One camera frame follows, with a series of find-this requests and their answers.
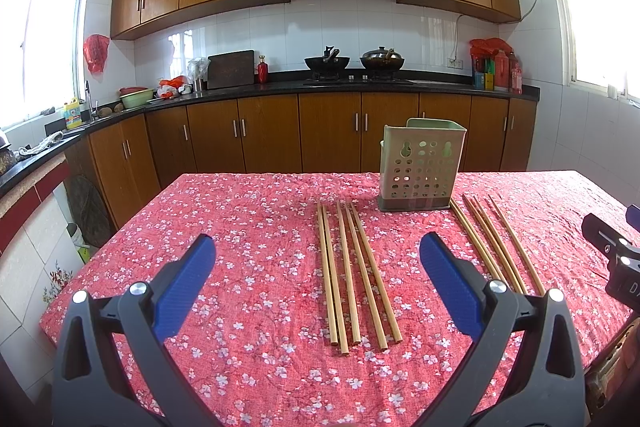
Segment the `bamboo chopstick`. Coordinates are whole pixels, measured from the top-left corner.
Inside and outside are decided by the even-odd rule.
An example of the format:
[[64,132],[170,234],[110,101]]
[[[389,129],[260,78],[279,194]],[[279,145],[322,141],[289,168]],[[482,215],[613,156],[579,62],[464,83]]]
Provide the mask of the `bamboo chopstick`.
[[357,310],[357,301],[355,294],[354,281],[352,280],[352,264],[350,263],[349,248],[346,236],[345,219],[343,211],[341,210],[341,204],[336,203],[336,215],[338,221],[338,229],[340,230],[341,250],[343,255],[343,265],[345,274],[345,284],[347,291],[347,300],[349,306],[349,320],[350,326],[352,326],[352,342],[355,345],[361,343],[360,325]]
[[326,315],[328,316],[330,343],[337,345],[338,334],[332,293],[331,273],[329,268],[328,252],[326,251],[326,233],[324,233],[324,220],[321,205],[317,205],[317,217],[319,228],[320,254],[322,264],[322,277],[324,293],[326,294]]
[[508,251],[508,248],[506,248],[506,244],[503,242],[502,238],[500,237],[497,228],[492,223],[492,221],[490,220],[487,212],[484,210],[482,205],[480,205],[480,202],[477,200],[477,198],[475,196],[472,197],[472,202],[473,202],[475,208],[480,213],[480,217],[482,217],[482,219],[484,220],[484,222],[488,226],[488,229],[489,229],[490,233],[492,234],[492,236],[494,236],[494,239],[495,239],[496,243],[498,244],[498,248],[501,251],[502,263],[504,264],[506,269],[509,271],[509,274],[511,275],[515,286],[518,288],[518,291],[521,294],[524,294],[525,291],[526,291],[525,283],[524,283],[524,281],[523,281],[523,279],[521,277],[520,272],[518,272],[518,268],[516,267],[511,255],[510,255],[510,253]]
[[466,207],[469,208],[469,210],[472,212],[472,215],[474,216],[474,219],[476,220],[476,222],[478,223],[478,225],[480,226],[480,228],[483,230],[486,239],[488,240],[488,243],[490,244],[491,248],[493,251],[495,251],[495,254],[497,255],[497,263],[498,265],[501,265],[501,272],[502,274],[506,277],[506,280],[512,285],[514,291],[518,291],[518,288],[515,286],[511,275],[509,274],[509,271],[506,269],[506,267],[504,266],[504,264],[502,263],[502,256],[501,256],[501,251],[498,248],[498,244],[496,243],[494,236],[492,236],[492,234],[490,233],[488,226],[486,225],[486,223],[484,222],[484,220],[482,219],[482,217],[480,217],[480,213],[478,212],[478,210],[475,208],[472,199],[470,199],[468,196],[463,195],[462,196],[463,202],[465,203]]
[[332,299],[335,315],[335,323],[337,327],[338,342],[342,355],[349,354],[349,345],[346,335],[346,327],[344,322],[344,314],[342,308],[342,299],[340,293],[340,284],[338,283],[337,269],[335,266],[334,250],[332,245],[331,228],[326,206],[321,205],[322,220],[324,225],[324,237],[326,238],[326,254],[328,255],[330,279],[332,285]]
[[376,262],[375,255],[373,254],[373,249],[370,245],[368,236],[366,231],[364,231],[362,220],[359,216],[359,212],[353,202],[349,204],[349,212],[352,217],[355,219],[355,223],[358,228],[358,233],[360,236],[360,243],[367,251],[367,256],[369,259],[369,265],[371,267],[372,275],[376,280],[376,287],[381,295],[381,300],[385,309],[386,317],[388,323],[390,323],[390,330],[392,331],[392,335],[396,343],[400,343],[401,340],[404,339],[399,329],[399,325],[397,323],[396,315],[394,313],[394,309],[392,306],[392,302],[390,301],[390,297],[388,297],[386,287],[384,285],[384,281],[382,279],[382,274],[380,269],[378,269],[378,262]]
[[510,237],[512,239],[512,243],[514,244],[516,250],[520,254],[520,257],[522,258],[522,261],[523,261],[524,265],[526,266],[530,276],[532,277],[532,280],[533,280],[534,285],[535,285],[535,287],[536,287],[536,289],[538,291],[538,294],[543,296],[544,293],[546,292],[546,288],[544,288],[544,284],[541,282],[541,279],[540,279],[540,277],[538,275],[538,272],[537,272],[537,270],[535,268],[535,265],[533,265],[532,260],[530,260],[529,255],[526,253],[526,250],[524,249],[522,243],[518,239],[518,236],[515,234],[515,232],[514,232],[513,228],[511,227],[508,219],[506,219],[506,215],[500,209],[498,204],[495,202],[495,199],[493,199],[491,196],[488,196],[488,200],[489,200],[490,205],[492,206],[492,208],[494,208],[495,213],[497,213],[497,215],[499,216],[500,221],[502,222],[502,224],[506,228],[506,231],[510,235]]
[[475,233],[471,223],[469,222],[468,219],[466,219],[460,207],[457,205],[457,203],[453,199],[450,199],[450,208],[454,212],[454,215],[456,216],[458,221],[460,222],[460,225],[462,226],[462,229],[465,231],[465,234],[469,237],[469,240],[477,250],[478,255],[480,256],[480,259],[482,259],[482,261],[484,262],[484,265],[487,268],[491,277],[495,280],[500,280],[505,282],[506,279],[504,278],[504,275],[502,274],[500,269],[497,267],[494,260],[492,260],[491,255],[488,254],[488,251],[486,251],[484,244],[480,241],[480,238]]
[[380,347],[382,351],[386,351],[388,349],[386,334],[383,329],[380,312],[378,312],[378,305],[376,304],[376,300],[373,295],[370,277],[367,270],[367,265],[366,265],[366,262],[364,261],[363,253],[362,253],[360,242],[358,239],[355,220],[352,217],[352,212],[349,210],[347,204],[344,204],[344,208],[346,211],[349,231],[350,231],[350,234],[352,234],[352,243],[354,244],[357,263],[358,263],[360,275],[362,278],[362,285],[364,288],[364,292],[366,293],[366,296],[367,296],[368,306],[371,314],[372,323],[375,329],[376,338],[378,338],[378,347]]

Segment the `red floral tablecloth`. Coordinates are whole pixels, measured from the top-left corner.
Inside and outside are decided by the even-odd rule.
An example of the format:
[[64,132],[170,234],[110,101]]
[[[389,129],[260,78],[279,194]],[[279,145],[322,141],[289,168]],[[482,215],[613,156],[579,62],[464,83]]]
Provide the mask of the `red floral tablecloth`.
[[[563,291],[585,362],[629,310],[604,290],[604,257],[582,237],[594,213],[631,241],[626,207],[575,171],[480,172],[454,197],[484,206],[522,274],[528,270],[490,205],[495,199],[546,287]],[[317,205],[353,202],[403,340],[378,347],[357,291],[362,340],[341,355],[329,340]],[[76,291],[121,294],[209,235],[216,263],[180,333],[166,346],[196,394],[228,426],[408,426],[444,387],[470,345],[450,320],[419,258],[437,233],[452,252],[477,253],[448,211],[378,209],[374,174],[185,174],[160,192],[66,285],[41,317],[58,339]]]

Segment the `green perforated utensil holder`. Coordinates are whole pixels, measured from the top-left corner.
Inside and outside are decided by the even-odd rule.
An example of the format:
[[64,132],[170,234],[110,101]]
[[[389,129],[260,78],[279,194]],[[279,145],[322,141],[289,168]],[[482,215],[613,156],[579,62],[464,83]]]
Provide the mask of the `green perforated utensil holder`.
[[452,120],[410,118],[389,126],[380,143],[382,211],[427,211],[450,207],[466,128]]

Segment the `red bag condiment pile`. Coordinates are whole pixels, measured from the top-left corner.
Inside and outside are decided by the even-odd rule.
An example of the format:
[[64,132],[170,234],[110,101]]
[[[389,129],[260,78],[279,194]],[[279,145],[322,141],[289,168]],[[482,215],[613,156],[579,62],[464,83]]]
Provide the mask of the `red bag condiment pile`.
[[522,65],[509,43],[500,38],[470,41],[475,89],[523,93]]

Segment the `yellow detergent bottle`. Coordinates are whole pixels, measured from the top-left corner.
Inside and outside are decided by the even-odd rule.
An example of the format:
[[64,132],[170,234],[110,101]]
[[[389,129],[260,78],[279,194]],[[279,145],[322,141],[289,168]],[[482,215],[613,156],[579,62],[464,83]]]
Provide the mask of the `yellow detergent bottle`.
[[73,130],[82,124],[81,104],[79,98],[73,98],[72,101],[64,104],[65,128]]

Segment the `green basin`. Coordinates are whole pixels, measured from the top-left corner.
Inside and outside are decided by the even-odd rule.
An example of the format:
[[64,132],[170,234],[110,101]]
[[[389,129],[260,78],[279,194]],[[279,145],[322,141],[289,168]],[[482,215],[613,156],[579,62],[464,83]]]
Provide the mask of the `green basin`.
[[136,108],[152,100],[154,91],[149,88],[132,87],[119,90],[119,98],[126,109]]

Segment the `red white plastic bag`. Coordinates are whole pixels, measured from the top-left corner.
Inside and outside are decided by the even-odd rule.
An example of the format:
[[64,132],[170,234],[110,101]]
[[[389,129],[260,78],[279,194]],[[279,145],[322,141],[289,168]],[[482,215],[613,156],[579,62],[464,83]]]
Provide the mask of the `red white plastic bag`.
[[186,76],[180,75],[171,79],[160,80],[156,90],[157,98],[161,100],[170,100],[177,98],[179,95],[190,94],[192,92],[192,84]]

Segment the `lower wooden cabinets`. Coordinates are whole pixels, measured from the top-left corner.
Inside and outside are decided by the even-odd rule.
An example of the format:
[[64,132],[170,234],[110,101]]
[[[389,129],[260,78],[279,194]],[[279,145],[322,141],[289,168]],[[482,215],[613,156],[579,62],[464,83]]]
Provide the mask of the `lower wooden cabinets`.
[[538,98],[314,92],[201,102],[130,116],[65,152],[99,191],[114,233],[183,173],[375,172],[385,126],[447,119],[466,132],[463,171],[526,169]]

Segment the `dark wooden cutting board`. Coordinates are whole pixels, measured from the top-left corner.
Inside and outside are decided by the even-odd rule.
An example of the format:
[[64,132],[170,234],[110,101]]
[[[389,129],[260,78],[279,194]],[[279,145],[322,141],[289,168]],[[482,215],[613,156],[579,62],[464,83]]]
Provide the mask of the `dark wooden cutting board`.
[[208,90],[250,86],[254,83],[254,51],[236,51],[208,58]]

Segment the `black wok with lid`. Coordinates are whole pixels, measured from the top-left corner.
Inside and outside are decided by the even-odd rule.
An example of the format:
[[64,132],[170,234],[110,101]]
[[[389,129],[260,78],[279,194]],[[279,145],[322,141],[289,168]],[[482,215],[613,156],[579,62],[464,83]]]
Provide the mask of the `black wok with lid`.
[[369,78],[390,80],[404,66],[405,59],[394,49],[379,46],[376,50],[363,53],[360,62]]

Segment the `red sauce bottle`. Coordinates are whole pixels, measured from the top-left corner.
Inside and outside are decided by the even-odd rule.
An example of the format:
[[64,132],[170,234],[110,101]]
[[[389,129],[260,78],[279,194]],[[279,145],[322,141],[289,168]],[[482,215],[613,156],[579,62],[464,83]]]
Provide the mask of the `red sauce bottle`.
[[269,76],[269,67],[265,55],[261,55],[257,64],[257,78],[259,83],[266,83]]

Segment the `red plastic bag on wall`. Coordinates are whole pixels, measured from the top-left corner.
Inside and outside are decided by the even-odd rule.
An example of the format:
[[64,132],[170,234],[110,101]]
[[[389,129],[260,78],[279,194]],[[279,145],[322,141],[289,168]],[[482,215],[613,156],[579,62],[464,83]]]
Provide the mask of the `red plastic bag on wall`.
[[104,35],[93,34],[86,38],[82,46],[82,52],[88,72],[102,74],[108,55],[108,46],[111,39]]

